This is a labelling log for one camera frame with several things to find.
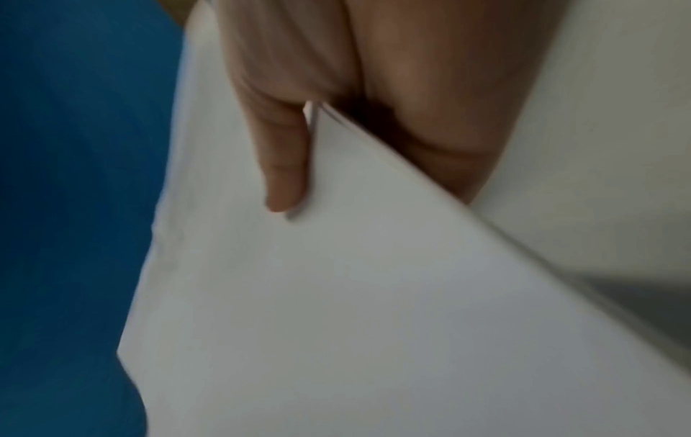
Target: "skin crease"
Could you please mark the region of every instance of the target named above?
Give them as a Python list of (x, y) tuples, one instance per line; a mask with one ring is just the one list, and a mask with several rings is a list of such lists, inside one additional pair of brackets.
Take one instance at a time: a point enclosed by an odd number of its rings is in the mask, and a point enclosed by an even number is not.
[(560, 16), (557, 0), (217, 0), (266, 206), (307, 190), (302, 107), (328, 102), (470, 202)]

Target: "paper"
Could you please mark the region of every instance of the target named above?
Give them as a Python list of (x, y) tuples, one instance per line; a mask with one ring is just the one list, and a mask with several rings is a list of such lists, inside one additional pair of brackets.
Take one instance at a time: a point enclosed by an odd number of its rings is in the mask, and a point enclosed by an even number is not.
[(686, 436), (688, 376), (347, 120), (293, 220), (200, 4), (119, 347), (150, 437)]

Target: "blue wall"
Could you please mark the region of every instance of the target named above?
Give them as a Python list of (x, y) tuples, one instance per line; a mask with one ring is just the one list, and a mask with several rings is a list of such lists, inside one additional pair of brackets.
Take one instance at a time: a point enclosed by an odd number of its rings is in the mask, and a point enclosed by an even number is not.
[(142, 436), (115, 350), (181, 30), (154, 0), (0, 0), (0, 436)]

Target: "blue surface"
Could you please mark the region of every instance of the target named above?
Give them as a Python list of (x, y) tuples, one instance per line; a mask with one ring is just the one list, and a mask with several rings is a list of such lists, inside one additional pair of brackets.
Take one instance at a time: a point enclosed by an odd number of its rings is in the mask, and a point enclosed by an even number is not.
[(154, 0), (0, 0), (0, 436), (142, 436), (115, 350), (181, 31)]

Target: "white surface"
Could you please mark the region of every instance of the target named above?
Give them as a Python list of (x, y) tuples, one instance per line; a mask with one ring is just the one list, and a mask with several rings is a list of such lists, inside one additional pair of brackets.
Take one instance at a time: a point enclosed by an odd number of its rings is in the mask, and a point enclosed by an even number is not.
[(474, 205), (571, 271), (691, 284), (691, 1), (573, 0)]
[(150, 437), (687, 436), (691, 384), (347, 122), (270, 215), (197, 7), (119, 356)]

